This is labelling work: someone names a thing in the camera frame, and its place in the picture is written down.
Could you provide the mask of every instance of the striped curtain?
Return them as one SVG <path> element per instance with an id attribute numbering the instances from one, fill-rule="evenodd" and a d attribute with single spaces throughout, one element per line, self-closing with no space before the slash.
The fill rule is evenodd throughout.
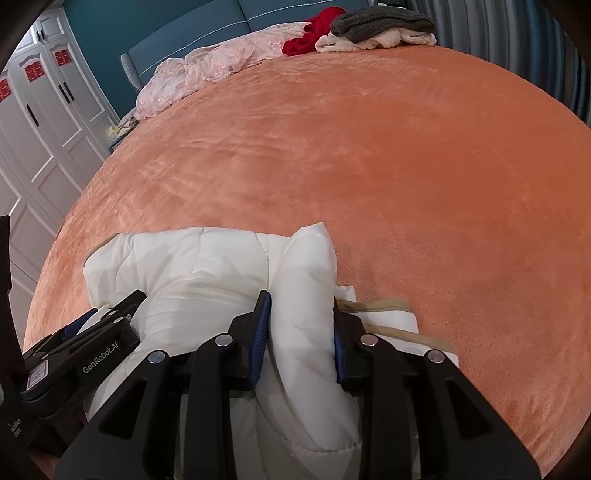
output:
<path id="1" fill-rule="evenodd" d="M 539 0 L 406 0 L 431 16 L 439 45 L 520 75 L 591 127 L 589 69 Z"/>

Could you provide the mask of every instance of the white wardrobe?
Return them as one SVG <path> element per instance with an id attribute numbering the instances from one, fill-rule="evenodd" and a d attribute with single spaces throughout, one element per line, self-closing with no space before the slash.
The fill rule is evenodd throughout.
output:
<path id="1" fill-rule="evenodd" d="M 10 301 L 21 345 L 41 267 L 109 155 L 117 122 L 63 9 L 46 11 L 0 74 L 0 215 L 11 217 Z"/>

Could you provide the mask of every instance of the red paper cutting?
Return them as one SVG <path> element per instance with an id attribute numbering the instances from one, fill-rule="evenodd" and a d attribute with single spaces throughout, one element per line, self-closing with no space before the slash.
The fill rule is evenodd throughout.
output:
<path id="1" fill-rule="evenodd" d="M 0 102 L 7 98 L 11 93 L 12 90 L 10 89 L 10 85 L 8 84 L 8 80 L 0 80 Z"/>
<path id="2" fill-rule="evenodd" d="M 70 52 L 66 50 L 57 50 L 53 53 L 54 57 L 56 58 L 57 64 L 61 67 L 67 63 L 72 63 L 72 57 L 70 57 Z"/>
<path id="3" fill-rule="evenodd" d="M 61 54 L 61 50 L 55 51 L 53 53 L 53 56 L 56 58 L 56 62 L 60 67 L 62 65 L 66 64 L 66 61 L 64 60 L 64 56 Z"/>
<path id="4" fill-rule="evenodd" d="M 29 65 L 26 65 L 25 73 L 27 74 L 27 79 L 29 80 L 29 82 L 37 80 L 39 77 L 43 77 L 45 75 L 43 67 L 41 66 L 41 62 L 38 60 Z"/>

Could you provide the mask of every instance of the teal wall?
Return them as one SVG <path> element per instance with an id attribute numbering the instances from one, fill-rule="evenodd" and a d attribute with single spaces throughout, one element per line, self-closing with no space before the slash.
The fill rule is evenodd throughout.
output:
<path id="1" fill-rule="evenodd" d="M 135 106 L 119 56 L 210 0 L 66 0 L 66 15 L 92 73 L 119 116 Z"/>

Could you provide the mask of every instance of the red cloth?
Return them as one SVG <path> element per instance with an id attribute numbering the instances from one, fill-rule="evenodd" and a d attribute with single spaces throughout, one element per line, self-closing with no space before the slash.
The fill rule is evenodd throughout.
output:
<path id="1" fill-rule="evenodd" d="M 287 40 L 283 44 L 283 53 L 292 57 L 315 51 L 314 46 L 318 39 L 330 33 L 331 22 L 339 15 L 345 13 L 346 11 L 341 7 L 327 7 L 317 17 L 309 18 L 306 21 L 310 23 L 304 27 L 304 36 Z"/>

